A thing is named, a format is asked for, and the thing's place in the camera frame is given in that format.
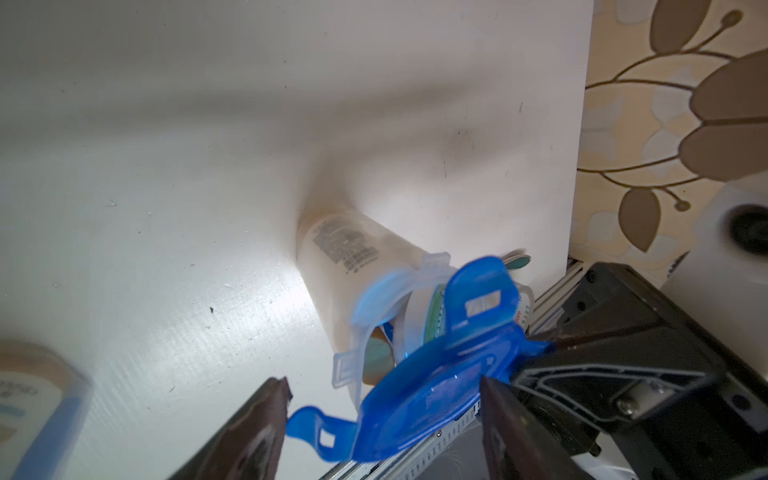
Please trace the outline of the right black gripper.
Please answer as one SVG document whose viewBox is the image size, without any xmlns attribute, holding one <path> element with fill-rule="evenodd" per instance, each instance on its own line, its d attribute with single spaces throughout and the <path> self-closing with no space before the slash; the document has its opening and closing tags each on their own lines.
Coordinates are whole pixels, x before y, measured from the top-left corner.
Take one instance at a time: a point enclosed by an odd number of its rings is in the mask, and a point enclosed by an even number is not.
<svg viewBox="0 0 768 480">
<path fill-rule="evenodd" d="M 641 479 L 763 479 L 767 383 L 633 268 L 596 263 L 518 390 L 611 436 Z"/>
</svg>

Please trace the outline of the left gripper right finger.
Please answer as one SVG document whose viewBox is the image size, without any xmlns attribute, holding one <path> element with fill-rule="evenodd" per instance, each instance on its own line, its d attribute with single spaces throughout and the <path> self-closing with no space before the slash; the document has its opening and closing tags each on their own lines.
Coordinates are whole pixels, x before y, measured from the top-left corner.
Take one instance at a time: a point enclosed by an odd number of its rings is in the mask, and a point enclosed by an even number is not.
<svg viewBox="0 0 768 480">
<path fill-rule="evenodd" d="M 505 383 L 482 378 L 480 406 L 482 443 L 491 479 L 590 477 Z"/>
</svg>

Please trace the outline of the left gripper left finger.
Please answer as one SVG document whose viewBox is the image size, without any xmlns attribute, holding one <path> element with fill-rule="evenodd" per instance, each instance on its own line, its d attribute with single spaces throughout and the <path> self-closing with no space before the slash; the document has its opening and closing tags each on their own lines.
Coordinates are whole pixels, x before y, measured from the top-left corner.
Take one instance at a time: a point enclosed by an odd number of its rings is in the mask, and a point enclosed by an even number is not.
<svg viewBox="0 0 768 480">
<path fill-rule="evenodd" d="M 291 399 L 287 379 L 267 379 L 170 478 L 273 479 L 286 436 Z"/>
</svg>

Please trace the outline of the blue lid of cup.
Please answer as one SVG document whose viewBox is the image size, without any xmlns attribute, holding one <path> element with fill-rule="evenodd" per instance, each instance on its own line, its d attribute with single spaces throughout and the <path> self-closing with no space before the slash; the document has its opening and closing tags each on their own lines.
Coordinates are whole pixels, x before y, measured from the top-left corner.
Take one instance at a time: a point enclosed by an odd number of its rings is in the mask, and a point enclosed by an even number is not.
<svg viewBox="0 0 768 480">
<path fill-rule="evenodd" d="M 365 397 L 356 420 L 307 406 L 288 419 L 287 435 L 327 462 L 385 460 L 477 403 L 482 378 L 508 382 L 517 359 L 539 356 L 549 346 L 527 339 L 515 322 L 519 291 L 498 257 L 459 269 L 447 283 L 444 305 L 445 334 L 387 374 Z"/>
</svg>

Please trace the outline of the clear toiletry cup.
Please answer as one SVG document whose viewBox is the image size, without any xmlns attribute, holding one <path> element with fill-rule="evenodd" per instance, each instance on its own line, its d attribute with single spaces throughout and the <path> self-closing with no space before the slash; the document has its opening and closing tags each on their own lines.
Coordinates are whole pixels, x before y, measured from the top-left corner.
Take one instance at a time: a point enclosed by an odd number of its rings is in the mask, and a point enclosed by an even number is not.
<svg viewBox="0 0 768 480">
<path fill-rule="evenodd" d="M 1 342 L 1 477 L 58 479 L 90 407 L 89 379 L 39 345 Z"/>
<path fill-rule="evenodd" d="M 354 405 L 402 363 L 410 295 L 446 284 L 447 253 L 428 253 L 354 210 L 308 215 L 297 265 L 334 352 L 331 384 Z"/>
</svg>

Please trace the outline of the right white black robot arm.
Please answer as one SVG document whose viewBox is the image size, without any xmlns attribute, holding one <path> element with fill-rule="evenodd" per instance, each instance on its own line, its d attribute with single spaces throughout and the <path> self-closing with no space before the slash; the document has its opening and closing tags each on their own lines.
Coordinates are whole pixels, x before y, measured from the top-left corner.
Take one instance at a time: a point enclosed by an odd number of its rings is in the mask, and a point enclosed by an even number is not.
<svg viewBox="0 0 768 480">
<path fill-rule="evenodd" d="M 655 287 L 597 262 L 512 387 L 613 438 L 639 479 L 767 475 L 767 177 L 727 183 Z"/>
</svg>

